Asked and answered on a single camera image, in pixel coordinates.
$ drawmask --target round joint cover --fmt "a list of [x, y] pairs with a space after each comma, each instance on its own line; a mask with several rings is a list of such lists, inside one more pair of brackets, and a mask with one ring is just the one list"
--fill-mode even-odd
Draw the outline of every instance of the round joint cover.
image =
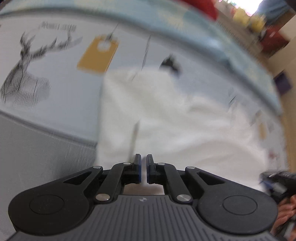
[[277, 217], [271, 197], [236, 183], [210, 186], [199, 199], [197, 211], [210, 226], [233, 235], [269, 230]]
[[53, 214], [60, 211], [64, 201], [55, 195], [42, 195], [30, 202], [30, 209], [37, 214]]

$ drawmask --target gray surface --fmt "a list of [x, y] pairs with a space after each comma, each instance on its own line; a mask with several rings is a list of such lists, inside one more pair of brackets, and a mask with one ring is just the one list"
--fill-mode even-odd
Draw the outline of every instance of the gray surface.
[[18, 193], [91, 167], [95, 146], [31, 128], [0, 114], [0, 240], [15, 230], [7, 208]]
[[18, 232], [10, 241], [276, 240], [269, 232], [253, 236], [228, 236], [210, 229], [189, 205], [174, 203], [166, 195], [145, 198], [120, 195], [109, 205], [97, 205], [88, 219], [71, 231], [48, 237]]

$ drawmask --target red object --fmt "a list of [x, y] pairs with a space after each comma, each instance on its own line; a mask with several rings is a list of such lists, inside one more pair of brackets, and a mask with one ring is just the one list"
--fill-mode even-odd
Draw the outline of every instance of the red object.
[[218, 14], [211, 0], [182, 0], [182, 1], [203, 11], [211, 19], [217, 20]]
[[280, 28], [277, 26], [269, 26], [266, 30], [264, 38], [261, 40], [263, 46], [263, 52], [271, 53], [272, 51], [279, 50], [285, 47], [289, 41], [287, 41], [280, 33]]

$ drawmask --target light blue patterned fabric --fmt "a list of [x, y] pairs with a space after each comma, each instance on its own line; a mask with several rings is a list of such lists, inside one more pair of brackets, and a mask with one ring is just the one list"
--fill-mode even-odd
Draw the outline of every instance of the light blue patterned fabric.
[[189, 44], [240, 76], [277, 114], [281, 104], [272, 77], [199, 11], [170, 0], [12, 0], [0, 12], [70, 8], [123, 18]]

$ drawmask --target silver screw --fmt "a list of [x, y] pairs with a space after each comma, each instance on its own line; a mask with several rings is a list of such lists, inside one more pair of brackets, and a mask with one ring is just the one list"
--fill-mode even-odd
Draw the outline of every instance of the silver screw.
[[106, 193], [100, 193], [96, 195], [96, 200], [98, 201], [108, 201], [110, 199], [110, 196]]
[[177, 200], [180, 202], [188, 202], [191, 200], [191, 197], [187, 194], [180, 194], [177, 196]]

